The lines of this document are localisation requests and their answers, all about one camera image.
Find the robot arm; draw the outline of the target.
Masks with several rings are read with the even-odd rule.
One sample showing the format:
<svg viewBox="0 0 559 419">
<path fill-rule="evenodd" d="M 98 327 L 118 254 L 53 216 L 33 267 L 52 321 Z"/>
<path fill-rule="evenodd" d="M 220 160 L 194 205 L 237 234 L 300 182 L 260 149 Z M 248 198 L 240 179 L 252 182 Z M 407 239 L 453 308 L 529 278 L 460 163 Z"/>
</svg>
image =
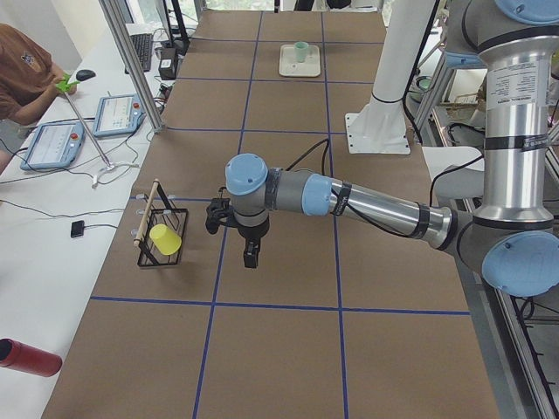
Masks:
<svg viewBox="0 0 559 419">
<path fill-rule="evenodd" d="M 555 1 L 454 1 L 446 50 L 487 66 L 482 204 L 467 214 L 413 203 L 324 175 L 268 168 L 254 154 L 226 165 L 231 218 L 258 262 L 272 210 L 349 216 L 457 255 L 492 287 L 517 297 L 558 282 L 558 239 L 543 205 L 547 87 L 558 48 Z"/>
</svg>

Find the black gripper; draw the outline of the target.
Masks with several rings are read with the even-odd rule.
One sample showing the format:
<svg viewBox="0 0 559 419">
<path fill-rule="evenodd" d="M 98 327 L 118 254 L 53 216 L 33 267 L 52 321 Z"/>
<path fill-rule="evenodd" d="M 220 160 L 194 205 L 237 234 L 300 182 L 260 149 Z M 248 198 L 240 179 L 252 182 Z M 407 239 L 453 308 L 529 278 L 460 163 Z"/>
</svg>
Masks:
<svg viewBox="0 0 559 419">
<path fill-rule="evenodd" d="M 261 238 L 268 232 L 268 222 L 256 226 L 239 226 L 238 232 L 245 239 L 244 264 L 245 268 L 257 268 L 259 264 L 259 250 Z"/>
</svg>

